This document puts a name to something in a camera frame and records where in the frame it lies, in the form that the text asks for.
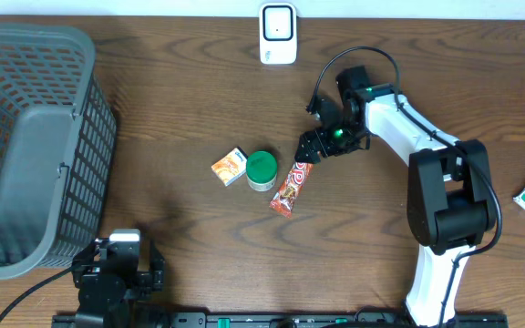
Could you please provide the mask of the orange chocolate bar wrapper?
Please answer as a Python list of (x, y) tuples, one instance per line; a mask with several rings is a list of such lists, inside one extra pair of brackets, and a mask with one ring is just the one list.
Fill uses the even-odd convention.
[(270, 207), (284, 217), (290, 218), (293, 213), (293, 205), (313, 167), (311, 163), (295, 162), (271, 200)]

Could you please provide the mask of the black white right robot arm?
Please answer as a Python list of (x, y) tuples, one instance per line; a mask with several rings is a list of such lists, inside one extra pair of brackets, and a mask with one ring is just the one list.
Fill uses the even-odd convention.
[(419, 114), (392, 84), (338, 83), (340, 105), (313, 94), (307, 110), (319, 128), (304, 132), (298, 163), (367, 149), (381, 138), (407, 165), (407, 221), (418, 243), (417, 267), (405, 299), (409, 322), (443, 327), (456, 321), (458, 286), (486, 232), (501, 233), (502, 214), (489, 157), (478, 140), (461, 141)]

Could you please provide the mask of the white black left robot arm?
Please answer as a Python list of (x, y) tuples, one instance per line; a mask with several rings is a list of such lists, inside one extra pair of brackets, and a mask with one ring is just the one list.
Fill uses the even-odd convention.
[(78, 289), (77, 327), (129, 327), (134, 303), (163, 289), (165, 259), (149, 244), (149, 268), (138, 269), (140, 243), (100, 239), (72, 261)]

